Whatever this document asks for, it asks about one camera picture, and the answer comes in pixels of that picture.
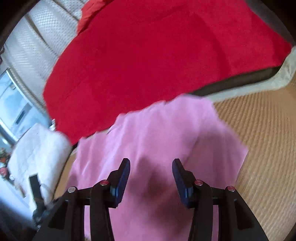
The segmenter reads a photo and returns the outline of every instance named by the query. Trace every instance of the red blanket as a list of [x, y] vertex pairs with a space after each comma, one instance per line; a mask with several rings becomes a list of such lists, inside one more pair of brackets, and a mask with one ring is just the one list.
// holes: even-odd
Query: red blanket
[[44, 99], [76, 143], [122, 112], [280, 66], [290, 50], [243, 0], [114, 0], [61, 55]]

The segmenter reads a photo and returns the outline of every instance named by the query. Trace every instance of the pink towel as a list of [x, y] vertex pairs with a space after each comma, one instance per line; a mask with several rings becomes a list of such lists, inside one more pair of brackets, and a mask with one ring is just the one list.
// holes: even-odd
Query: pink towel
[[[110, 209], [115, 240], [185, 241], [193, 210], [180, 202], [172, 161], [180, 158], [196, 178], [224, 189], [235, 184], [246, 154], [247, 148], [209, 100], [181, 95], [121, 114], [108, 133], [82, 138], [68, 186], [92, 187], [129, 158], [131, 172], [122, 203]], [[213, 223], [215, 240], [216, 216]], [[88, 209], [85, 235], [90, 237]]]

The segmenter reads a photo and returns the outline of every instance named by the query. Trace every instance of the dark fabric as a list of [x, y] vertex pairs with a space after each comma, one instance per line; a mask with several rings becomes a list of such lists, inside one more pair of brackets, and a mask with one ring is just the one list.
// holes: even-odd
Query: dark fabric
[[280, 34], [287, 42], [295, 45], [295, 40], [280, 18], [271, 11], [261, 0], [246, 0], [252, 11], [257, 14], [268, 26]]
[[0, 238], [3, 236], [8, 241], [31, 241], [35, 234], [36, 230], [29, 227], [27, 221], [0, 201]]
[[262, 2], [279, 17], [292, 35], [294, 41], [296, 41], [296, 14], [293, 5], [294, 1], [262, 0]]
[[222, 80], [220, 82], [202, 87], [199, 90], [193, 91], [191, 94], [197, 95], [197, 96], [205, 96], [205, 95], [217, 93], [219, 91], [235, 88], [235, 87], [254, 84], [254, 83], [271, 78], [279, 71], [279, 69], [280, 67], [274, 67], [274, 68], [254, 71], [251, 73], [240, 74], [240, 75]]
[[1, 0], [0, 1], [0, 49], [8, 36], [21, 20], [40, 0]]

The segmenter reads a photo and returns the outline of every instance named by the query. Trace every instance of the black object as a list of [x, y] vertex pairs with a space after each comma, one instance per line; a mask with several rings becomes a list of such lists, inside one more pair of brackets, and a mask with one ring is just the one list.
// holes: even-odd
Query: black object
[[8, 36], [21, 20], [40, 0], [0, 1], [0, 49]]
[[219, 241], [268, 241], [256, 217], [234, 187], [212, 188], [186, 171], [179, 159], [172, 165], [181, 202], [194, 208], [189, 241], [211, 241], [213, 205], [219, 207]]
[[35, 234], [30, 221], [0, 200], [1, 241], [31, 241]]
[[46, 207], [44, 205], [44, 199], [41, 195], [40, 183], [39, 183], [37, 174], [30, 176], [29, 181], [30, 181], [34, 201], [37, 206], [36, 210], [33, 212], [33, 220], [36, 225], [40, 225], [42, 223], [42, 220], [43, 220], [42, 217], [44, 215], [44, 211], [46, 210]]
[[33, 241], [83, 241], [84, 206], [90, 205], [92, 241], [114, 241], [109, 208], [121, 203], [131, 169], [124, 158], [119, 169], [92, 188], [70, 187], [43, 221]]
[[292, 35], [294, 41], [296, 41], [296, 15], [294, 8], [292, 7], [292, 2], [288, 0], [257, 1], [264, 3], [271, 11], [273, 11], [278, 16], [278, 18], [283, 22], [287, 30]]
[[229, 90], [231, 88], [255, 84], [273, 77], [280, 70], [280, 68], [281, 66], [278, 66], [249, 73], [238, 74], [222, 81], [206, 85], [198, 90], [191, 92], [190, 94], [197, 96], [206, 96], [220, 91]]

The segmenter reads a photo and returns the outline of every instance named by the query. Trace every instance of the beige rug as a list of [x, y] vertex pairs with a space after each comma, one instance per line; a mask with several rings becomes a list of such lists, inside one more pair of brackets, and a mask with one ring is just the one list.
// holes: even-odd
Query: beige rug
[[296, 222], [296, 78], [284, 88], [215, 103], [248, 146], [236, 188], [270, 241]]

